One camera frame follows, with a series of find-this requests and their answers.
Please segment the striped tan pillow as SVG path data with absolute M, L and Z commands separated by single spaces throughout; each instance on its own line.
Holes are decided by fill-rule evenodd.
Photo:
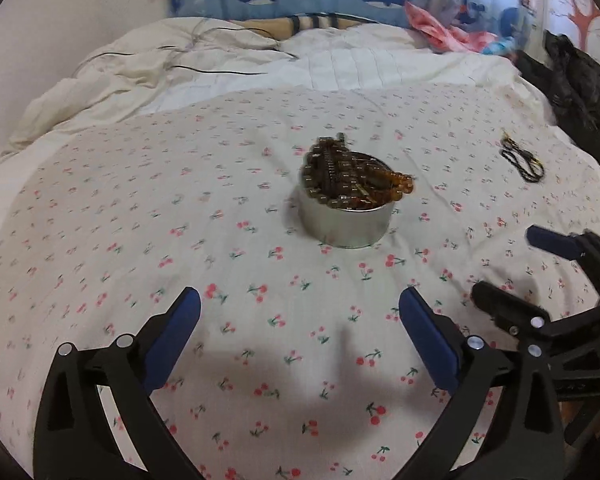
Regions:
M 232 21 L 232 24 L 242 26 L 263 37 L 280 41 L 296 36 L 304 30 L 347 29 L 362 24 L 373 24 L 373 21 L 339 13 L 309 13 L 265 20 Z

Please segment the white striped duvet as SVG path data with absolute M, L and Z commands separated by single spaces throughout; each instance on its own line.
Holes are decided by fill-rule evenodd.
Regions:
M 391 88 L 418 82 L 511 88 L 550 119 L 507 58 L 434 53 L 419 32 L 384 24 L 310 29 L 287 40 L 211 18 L 167 18 L 88 54 L 62 77 L 35 58 L 0 56 L 0 166 L 47 133 L 68 136 L 136 115 L 175 110 L 234 91 Z

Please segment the cherry print bed sheet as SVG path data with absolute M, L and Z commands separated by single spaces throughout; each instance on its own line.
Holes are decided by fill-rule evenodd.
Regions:
M 304 156 L 337 133 L 415 181 L 359 250 L 299 219 Z M 152 398 L 209 479 L 392 477 L 449 402 L 399 322 L 405 287 L 497 347 L 478 281 L 553 318 L 596 299 L 524 232 L 600 234 L 600 172 L 511 88 L 244 91 L 43 139 L 10 172 L 0 437 L 23 466 L 56 348 L 106 346 L 187 286 L 202 317 Z

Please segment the round silver metal tin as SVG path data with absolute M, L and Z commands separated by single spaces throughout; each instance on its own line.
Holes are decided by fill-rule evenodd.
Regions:
M 299 214 L 306 232 L 344 249 L 375 244 L 413 179 L 380 159 L 336 145 L 312 148 L 299 171 Z

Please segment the pink crumpled cloth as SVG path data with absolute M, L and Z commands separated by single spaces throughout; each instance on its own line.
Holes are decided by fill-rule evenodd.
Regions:
M 428 11 L 404 4 L 405 13 L 412 29 L 417 30 L 428 41 L 430 48 L 438 52 L 482 52 L 493 44 L 498 36 L 492 32 L 465 32 L 456 26 L 445 27 Z

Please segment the black jacket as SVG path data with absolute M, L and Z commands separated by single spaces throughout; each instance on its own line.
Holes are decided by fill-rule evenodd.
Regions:
M 600 165 L 600 64 L 565 35 L 544 32 L 550 64 L 517 51 L 515 66 L 550 103 L 557 125 Z

